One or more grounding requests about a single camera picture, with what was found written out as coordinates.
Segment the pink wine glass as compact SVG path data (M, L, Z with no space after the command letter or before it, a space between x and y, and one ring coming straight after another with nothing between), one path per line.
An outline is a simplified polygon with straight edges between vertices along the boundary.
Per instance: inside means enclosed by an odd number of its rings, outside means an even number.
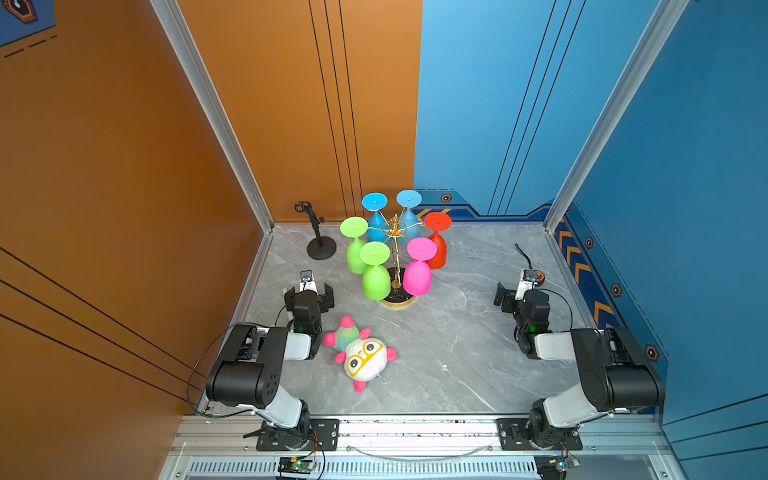
M412 262L407 266L403 287L412 296L426 295L432 285L432 269L428 261L437 254L437 246L428 238L416 238L407 245L407 253Z

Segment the red wine glass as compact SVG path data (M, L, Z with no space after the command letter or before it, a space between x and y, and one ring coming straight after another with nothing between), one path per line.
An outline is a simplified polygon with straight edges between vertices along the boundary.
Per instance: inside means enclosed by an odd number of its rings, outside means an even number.
M437 253L428 261L428 265L432 270L442 269L447 263L448 248L441 233L451 228L452 219L445 212L431 212L426 215L424 225L433 231L428 239L437 247Z

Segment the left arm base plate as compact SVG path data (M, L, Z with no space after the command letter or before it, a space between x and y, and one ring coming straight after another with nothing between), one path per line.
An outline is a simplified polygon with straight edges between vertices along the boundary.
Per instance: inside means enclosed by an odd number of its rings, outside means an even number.
M340 421L336 418L315 418L300 421L297 427L283 429L264 426L258 435L256 449L260 452L312 450L318 445L325 451L335 451L339 440Z

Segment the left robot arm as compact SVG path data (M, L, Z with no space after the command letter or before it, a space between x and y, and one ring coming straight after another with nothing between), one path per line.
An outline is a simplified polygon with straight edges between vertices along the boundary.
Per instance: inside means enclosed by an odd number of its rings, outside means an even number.
M314 442L308 405L281 386L281 373L284 362L317 355L322 315L334 307L333 288L323 288L285 293L286 310L293 314L287 326L234 325L206 380L209 400L263 420L250 435L266 449L299 450Z

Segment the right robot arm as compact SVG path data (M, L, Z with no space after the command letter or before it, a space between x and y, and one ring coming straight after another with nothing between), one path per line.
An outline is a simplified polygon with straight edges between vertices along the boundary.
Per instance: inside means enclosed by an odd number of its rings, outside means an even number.
M661 377L631 331L571 328L554 332L549 329L549 295L539 289L512 290L499 284L494 304L513 315L513 338L526 357L573 362L579 375L576 385L534 402L526 422L501 428L517 449L576 447L579 427L585 423L620 409L640 411L663 405Z

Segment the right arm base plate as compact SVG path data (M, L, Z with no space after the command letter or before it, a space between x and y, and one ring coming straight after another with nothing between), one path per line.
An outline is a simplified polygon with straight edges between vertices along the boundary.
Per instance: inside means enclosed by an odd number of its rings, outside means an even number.
M504 451L583 449L581 436L575 428L555 428L546 421L533 426L529 419L522 417L499 418L496 427Z

